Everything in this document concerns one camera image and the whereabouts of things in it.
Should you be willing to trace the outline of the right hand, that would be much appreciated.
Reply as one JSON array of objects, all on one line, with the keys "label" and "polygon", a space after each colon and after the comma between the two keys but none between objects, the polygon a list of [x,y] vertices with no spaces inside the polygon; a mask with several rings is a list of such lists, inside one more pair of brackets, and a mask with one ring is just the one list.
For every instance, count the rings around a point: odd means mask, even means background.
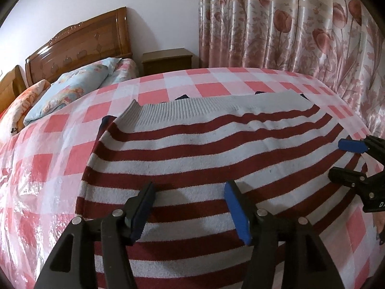
[{"label": "right hand", "polygon": [[384,226],[385,226],[385,212],[377,212],[373,214],[373,222],[377,229],[377,239],[380,245],[384,244]]}]

